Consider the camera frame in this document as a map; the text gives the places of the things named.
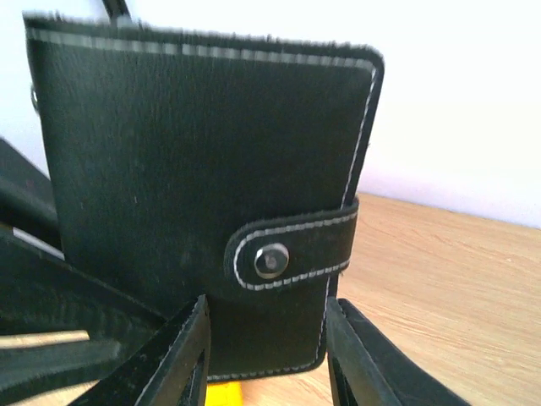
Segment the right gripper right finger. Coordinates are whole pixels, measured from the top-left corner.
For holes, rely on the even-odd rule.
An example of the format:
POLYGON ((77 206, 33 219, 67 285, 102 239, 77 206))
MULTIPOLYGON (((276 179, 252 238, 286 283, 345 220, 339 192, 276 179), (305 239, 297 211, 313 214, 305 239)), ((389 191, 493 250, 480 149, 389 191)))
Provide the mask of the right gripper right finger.
POLYGON ((335 405, 468 404, 409 359, 346 299, 327 300, 326 336, 335 405))

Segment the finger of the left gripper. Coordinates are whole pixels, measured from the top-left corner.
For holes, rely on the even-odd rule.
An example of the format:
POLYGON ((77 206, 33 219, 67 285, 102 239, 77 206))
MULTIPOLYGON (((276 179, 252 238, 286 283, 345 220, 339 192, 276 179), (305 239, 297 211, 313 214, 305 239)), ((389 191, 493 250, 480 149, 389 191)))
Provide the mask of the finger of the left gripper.
POLYGON ((1 403, 103 379, 164 324, 138 301, 1 232, 1 333, 85 331, 87 341, 1 352, 1 403))
POLYGON ((5 139, 1 140, 1 244, 14 230, 61 253, 57 211, 50 179, 5 139))

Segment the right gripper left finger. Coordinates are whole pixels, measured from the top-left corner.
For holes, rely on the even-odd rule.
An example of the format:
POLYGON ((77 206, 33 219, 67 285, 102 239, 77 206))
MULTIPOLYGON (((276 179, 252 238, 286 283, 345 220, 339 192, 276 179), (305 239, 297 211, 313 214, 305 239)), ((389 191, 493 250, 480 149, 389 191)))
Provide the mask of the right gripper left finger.
POLYGON ((210 317, 200 295, 75 405, 203 405, 210 360, 210 317))

